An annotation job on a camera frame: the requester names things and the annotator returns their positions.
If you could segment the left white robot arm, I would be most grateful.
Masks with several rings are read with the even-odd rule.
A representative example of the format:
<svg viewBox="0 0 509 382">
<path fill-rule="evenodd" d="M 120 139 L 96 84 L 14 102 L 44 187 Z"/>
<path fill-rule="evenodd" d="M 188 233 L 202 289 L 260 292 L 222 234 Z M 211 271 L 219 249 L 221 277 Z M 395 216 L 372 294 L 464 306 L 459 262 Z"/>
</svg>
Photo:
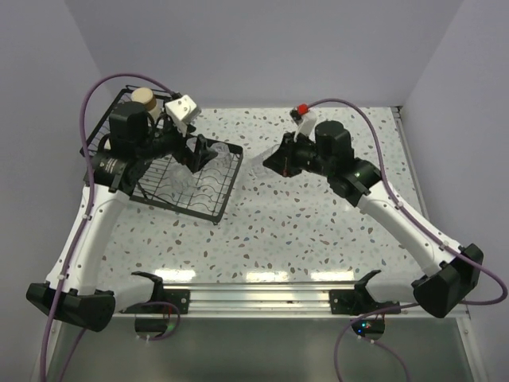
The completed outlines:
<svg viewBox="0 0 509 382">
<path fill-rule="evenodd" d="M 94 332 L 106 328 L 113 314 L 139 304 L 147 312 L 165 304 L 161 278 L 133 273 L 123 291 L 99 290 L 98 273 L 111 232 L 140 179 L 156 159 L 173 156 L 191 173 L 216 157 L 199 134 L 194 147 L 191 124 L 200 108 L 188 96 L 165 103 L 158 119 L 143 103 L 120 103 L 110 113 L 109 133 L 95 154 L 87 154 L 87 179 L 71 235 L 42 283 L 32 283 L 26 298 L 49 319 Z"/>
</svg>

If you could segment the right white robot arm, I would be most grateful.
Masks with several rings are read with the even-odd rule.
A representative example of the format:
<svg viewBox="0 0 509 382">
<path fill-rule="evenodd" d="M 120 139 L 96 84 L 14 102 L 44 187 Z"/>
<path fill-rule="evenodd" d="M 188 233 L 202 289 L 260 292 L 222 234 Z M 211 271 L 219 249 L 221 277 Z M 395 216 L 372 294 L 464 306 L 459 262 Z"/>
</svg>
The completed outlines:
<svg viewBox="0 0 509 382">
<path fill-rule="evenodd" d="M 375 165 L 356 157 L 351 135 L 342 123 L 319 123 L 314 139 L 302 133 L 284 134 L 279 148 L 262 164 L 283 177 L 304 171 L 326 177 L 337 196 L 381 224 L 421 268 L 422 277 L 411 283 L 370 271 L 341 299 L 346 314 L 417 303 L 435 318 L 444 318 L 477 285 L 480 272 L 476 266 L 483 262 L 483 252 L 475 244 L 463 247 L 438 234 L 421 215 L 415 222 L 404 216 L 404 202 L 390 197 L 393 189 L 383 184 Z M 437 234 L 440 242 L 429 238 L 430 233 Z"/>
</svg>

